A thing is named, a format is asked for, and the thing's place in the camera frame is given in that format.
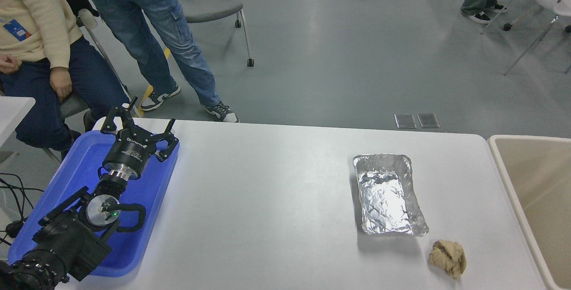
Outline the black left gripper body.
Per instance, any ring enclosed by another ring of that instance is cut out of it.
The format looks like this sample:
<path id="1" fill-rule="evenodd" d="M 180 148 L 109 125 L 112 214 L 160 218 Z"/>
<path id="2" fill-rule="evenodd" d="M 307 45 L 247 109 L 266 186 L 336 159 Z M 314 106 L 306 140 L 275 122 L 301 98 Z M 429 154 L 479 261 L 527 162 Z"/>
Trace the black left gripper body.
<path id="1" fill-rule="evenodd" d="M 151 132 L 119 132 L 114 134 L 116 141 L 103 160 L 103 168 L 107 172 L 122 172 L 123 179 L 139 179 L 145 170 L 151 154 L 157 150 L 156 142 L 151 139 Z"/>

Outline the seated person's left hand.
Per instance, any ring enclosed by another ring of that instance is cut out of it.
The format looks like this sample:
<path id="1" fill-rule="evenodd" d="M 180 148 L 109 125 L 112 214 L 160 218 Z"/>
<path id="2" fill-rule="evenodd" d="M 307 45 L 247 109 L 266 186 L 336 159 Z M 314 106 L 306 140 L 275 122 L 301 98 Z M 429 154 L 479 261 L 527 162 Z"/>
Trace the seated person's left hand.
<path id="1" fill-rule="evenodd" d="M 50 69 L 50 85 L 56 93 L 59 102 L 63 102 L 73 93 L 73 83 L 71 81 L 68 68 L 61 66 Z"/>

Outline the seated person's right hand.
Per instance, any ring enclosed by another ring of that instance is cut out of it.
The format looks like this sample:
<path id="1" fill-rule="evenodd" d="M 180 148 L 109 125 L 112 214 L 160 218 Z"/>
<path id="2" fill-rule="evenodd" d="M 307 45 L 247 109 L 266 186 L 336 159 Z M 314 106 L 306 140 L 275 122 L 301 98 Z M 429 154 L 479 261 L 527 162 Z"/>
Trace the seated person's right hand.
<path id="1" fill-rule="evenodd" d="M 18 72 L 22 62 L 11 55 L 0 55 L 0 72 L 4 74 L 12 74 Z"/>

